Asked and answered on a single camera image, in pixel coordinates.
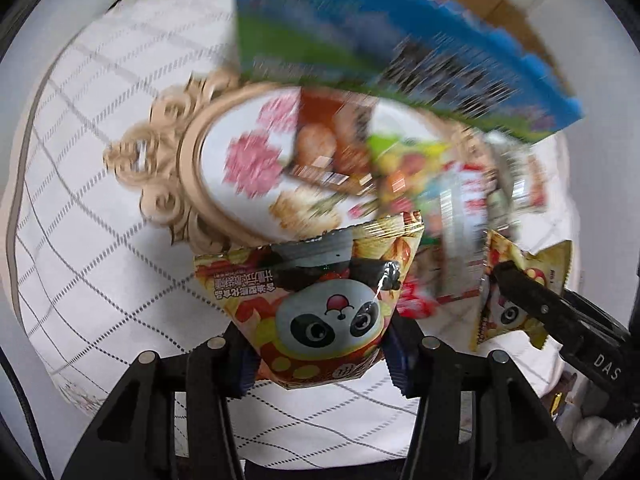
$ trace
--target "patterned fabric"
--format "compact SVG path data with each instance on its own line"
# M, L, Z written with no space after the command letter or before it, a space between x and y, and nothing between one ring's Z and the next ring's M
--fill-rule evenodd
M188 352L228 323L194 280L190 248L172 246L168 230L142 218L139 192L107 173L102 153L147 118L163 89L232 62L232 23L232 0L119 7L72 41L34 105L15 237L18 308L52 380L90 415L140 352ZM551 204L521 218L528 250L577 235L562 137L536 151ZM462 301L423 327L465 350L475 316L476 302ZM540 394L555 383L554 342L537 351L513 333L492 344L514 356ZM399 394L381 362L359 380L305 390L261 381L230 411L242 457L296 469L404 457L417 403ZM185 404L178 395L179 454L188 452Z

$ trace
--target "panda face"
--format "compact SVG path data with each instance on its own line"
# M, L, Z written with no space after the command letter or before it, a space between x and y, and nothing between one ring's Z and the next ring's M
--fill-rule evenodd
M355 280L315 283L285 298L276 313L285 350L307 360L362 348L380 334L383 323L375 293Z

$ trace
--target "blue package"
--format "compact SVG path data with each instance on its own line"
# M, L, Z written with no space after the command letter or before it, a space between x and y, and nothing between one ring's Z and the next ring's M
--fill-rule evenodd
M236 0L242 73L423 106L536 142L581 117L552 70L453 0Z

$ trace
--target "checkered tablecloth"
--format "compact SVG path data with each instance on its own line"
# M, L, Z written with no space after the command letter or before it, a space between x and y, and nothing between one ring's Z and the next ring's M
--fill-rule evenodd
M233 62L232 7L232 0L119 7L69 44L34 103L15 203L15 307L51 379L89 414L140 352L188 352L228 323L194 280L190 248L171 245L168 230L142 218L139 191L107 173L102 153L148 118L161 90ZM548 173L550 206L522 218L521 245L532 251L577 237L562 137L536 151ZM423 328L464 350L475 315L476 302L462 301L441 308ZM554 342L537 351L523 333L512 333L492 344L514 356L540 394L554 383ZM180 454L188 452L184 406L178 396ZM359 380L305 390L262 381L231 401L230 411L242 457L312 468L405 456L417 400L399 394L381 362Z

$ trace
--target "silver bolt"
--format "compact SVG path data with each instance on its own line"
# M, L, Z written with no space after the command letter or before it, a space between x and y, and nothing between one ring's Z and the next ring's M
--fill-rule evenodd
M495 350L492 352L491 357L494 358L494 361L500 364L505 364L509 362L509 354L504 350Z
M212 337L207 341L207 346L212 350L220 350L226 344L223 337Z
M140 361L143 365L148 365L156 360L156 353L151 350L147 350L146 352L142 352L138 356L138 361Z
M427 350L435 350L440 346L440 340L437 337L428 335L427 337L422 338L422 346Z

